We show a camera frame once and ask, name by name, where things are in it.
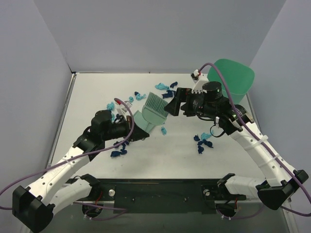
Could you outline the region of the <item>green dustpan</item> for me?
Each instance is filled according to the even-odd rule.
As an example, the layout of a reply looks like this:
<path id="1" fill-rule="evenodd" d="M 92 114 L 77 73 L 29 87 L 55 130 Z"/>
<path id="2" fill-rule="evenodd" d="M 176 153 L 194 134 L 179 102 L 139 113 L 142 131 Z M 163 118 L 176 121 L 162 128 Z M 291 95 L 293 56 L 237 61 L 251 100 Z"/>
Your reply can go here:
<path id="1" fill-rule="evenodd" d="M 133 116 L 134 116 L 134 121 L 136 125 L 140 127 L 142 130 L 144 130 L 145 132 L 150 133 L 155 127 L 155 125 L 151 124 L 150 122 L 146 121 L 143 118 L 142 113 L 139 110 L 137 110 L 133 114 Z"/>

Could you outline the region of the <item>green hand brush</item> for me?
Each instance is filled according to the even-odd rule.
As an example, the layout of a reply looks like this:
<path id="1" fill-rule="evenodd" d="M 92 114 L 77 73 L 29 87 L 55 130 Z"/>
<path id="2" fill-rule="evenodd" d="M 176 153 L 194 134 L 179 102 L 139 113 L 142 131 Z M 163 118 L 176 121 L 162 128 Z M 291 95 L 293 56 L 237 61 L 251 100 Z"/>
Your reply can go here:
<path id="1" fill-rule="evenodd" d="M 155 126 L 162 125 L 168 116 L 164 109 L 167 104 L 164 99 L 150 92 L 141 111 L 143 118 Z"/>

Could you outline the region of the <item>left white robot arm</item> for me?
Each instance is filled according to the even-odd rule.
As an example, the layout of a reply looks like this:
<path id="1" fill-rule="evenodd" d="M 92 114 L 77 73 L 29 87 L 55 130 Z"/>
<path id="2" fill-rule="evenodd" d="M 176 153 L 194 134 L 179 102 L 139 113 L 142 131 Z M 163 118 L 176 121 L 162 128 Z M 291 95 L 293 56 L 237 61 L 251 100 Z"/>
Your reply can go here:
<path id="1" fill-rule="evenodd" d="M 94 200 L 99 196 L 100 188 L 93 177 L 81 179 L 67 187 L 63 185 L 105 148 L 106 141 L 124 138 L 134 142 L 149 136 L 135 123 L 132 115 L 120 122 L 112 122 L 109 110 L 98 111 L 90 126 L 57 164 L 26 188 L 18 186 L 13 191 L 13 215 L 32 232 L 41 232 L 61 209 L 78 199 L 87 197 Z"/>

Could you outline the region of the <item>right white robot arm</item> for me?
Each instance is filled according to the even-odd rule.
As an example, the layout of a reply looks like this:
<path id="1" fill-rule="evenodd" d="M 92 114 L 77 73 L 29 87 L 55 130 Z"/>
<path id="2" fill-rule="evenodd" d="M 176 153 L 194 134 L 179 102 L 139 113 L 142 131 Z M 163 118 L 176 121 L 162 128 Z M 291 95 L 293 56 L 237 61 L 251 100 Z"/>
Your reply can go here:
<path id="1" fill-rule="evenodd" d="M 234 139 L 262 171 L 264 179 L 240 177 L 233 173 L 218 180 L 217 193 L 223 199 L 247 196 L 259 198 L 272 210 L 277 210 L 304 183 L 308 174 L 296 170 L 277 154 L 268 143 L 252 116 L 241 106 L 232 105 L 222 94 L 220 82 L 208 82 L 197 94 L 190 88 L 178 88 L 165 111 L 177 116 L 208 117 L 214 126 Z"/>

